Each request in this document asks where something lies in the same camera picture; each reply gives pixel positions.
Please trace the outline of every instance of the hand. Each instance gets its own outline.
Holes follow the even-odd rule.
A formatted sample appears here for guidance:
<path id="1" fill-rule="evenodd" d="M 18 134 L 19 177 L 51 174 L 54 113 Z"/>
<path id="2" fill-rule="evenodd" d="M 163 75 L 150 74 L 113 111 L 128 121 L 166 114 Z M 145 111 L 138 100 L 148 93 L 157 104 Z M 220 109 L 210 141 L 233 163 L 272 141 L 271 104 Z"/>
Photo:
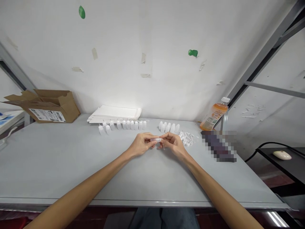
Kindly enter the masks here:
<path id="1" fill-rule="evenodd" d="M 149 141 L 152 138 L 158 138 L 159 136 L 152 135 L 151 133 L 137 134 L 133 143 L 126 150 L 131 157 L 136 157 L 144 154 L 150 147 L 154 148 L 157 142 Z"/>
<path id="2" fill-rule="evenodd" d="M 171 132 L 160 136 L 162 138 L 160 146 L 158 149 L 163 147 L 168 147 L 172 150 L 173 154 L 178 157 L 179 160 L 183 160 L 188 155 L 188 152 L 185 150 L 183 143 L 178 135 L 175 135 Z"/>

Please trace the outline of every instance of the black cable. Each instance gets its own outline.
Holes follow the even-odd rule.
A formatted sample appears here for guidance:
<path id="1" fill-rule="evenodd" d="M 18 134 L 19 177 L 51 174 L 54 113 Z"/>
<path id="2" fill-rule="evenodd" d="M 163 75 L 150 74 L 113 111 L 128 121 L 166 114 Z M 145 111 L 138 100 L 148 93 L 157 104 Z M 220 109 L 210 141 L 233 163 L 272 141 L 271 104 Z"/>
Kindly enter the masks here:
<path id="1" fill-rule="evenodd" d="M 262 146 L 264 146 L 264 145 L 266 145 L 266 144 L 278 144 L 278 145 L 286 146 L 288 149 L 291 149 L 291 150 L 295 151 L 296 153 L 299 153 L 299 154 L 305 156 L 304 153 L 298 151 L 297 149 L 295 149 L 295 148 L 293 148 L 293 147 L 291 147 L 291 146 L 282 144 L 282 143 L 278 143 L 278 142 L 265 142 L 265 143 L 261 144 L 258 148 L 261 148 Z M 257 153 L 257 149 L 255 150 L 255 152 L 254 152 L 247 160 L 245 160 L 245 162 L 248 162 L 252 157 L 255 156 L 255 154 Z"/>

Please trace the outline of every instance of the green sticker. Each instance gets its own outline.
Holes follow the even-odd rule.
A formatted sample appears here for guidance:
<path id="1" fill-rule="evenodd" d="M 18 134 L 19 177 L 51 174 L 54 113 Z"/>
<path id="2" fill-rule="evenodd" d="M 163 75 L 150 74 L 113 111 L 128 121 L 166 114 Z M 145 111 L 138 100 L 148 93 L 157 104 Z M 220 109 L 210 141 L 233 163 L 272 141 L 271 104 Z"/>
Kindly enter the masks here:
<path id="1" fill-rule="evenodd" d="M 189 56 L 195 56 L 195 57 L 197 57 L 197 55 L 198 55 L 198 51 L 197 50 L 189 50 L 188 51 L 188 55 Z"/>
<path id="2" fill-rule="evenodd" d="M 79 6 L 78 13 L 82 19 L 85 19 L 86 14 L 85 14 L 85 10 L 82 6 Z"/>

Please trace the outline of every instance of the white mouse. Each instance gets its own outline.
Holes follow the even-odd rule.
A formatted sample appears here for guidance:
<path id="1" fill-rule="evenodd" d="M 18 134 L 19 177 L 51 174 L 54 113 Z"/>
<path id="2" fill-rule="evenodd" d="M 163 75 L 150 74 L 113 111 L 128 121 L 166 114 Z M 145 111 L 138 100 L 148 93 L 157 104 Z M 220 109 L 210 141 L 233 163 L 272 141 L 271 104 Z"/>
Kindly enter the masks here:
<path id="1" fill-rule="evenodd" d="M 274 151 L 273 155 L 281 160 L 290 160 L 291 156 L 285 151 Z"/>

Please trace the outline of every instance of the cardboard box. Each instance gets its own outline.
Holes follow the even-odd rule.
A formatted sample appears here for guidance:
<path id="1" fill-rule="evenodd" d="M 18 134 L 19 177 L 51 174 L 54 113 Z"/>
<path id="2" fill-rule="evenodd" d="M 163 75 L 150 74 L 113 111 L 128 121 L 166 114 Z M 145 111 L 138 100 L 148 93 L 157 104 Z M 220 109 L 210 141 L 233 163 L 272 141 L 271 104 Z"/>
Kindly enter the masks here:
<path id="1" fill-rule="evenodd" d="M 20 106 L 39 123 L 72 123 L 80 115 L 71 91 L 37 90 L 9 95 L 3 103 Z"/>

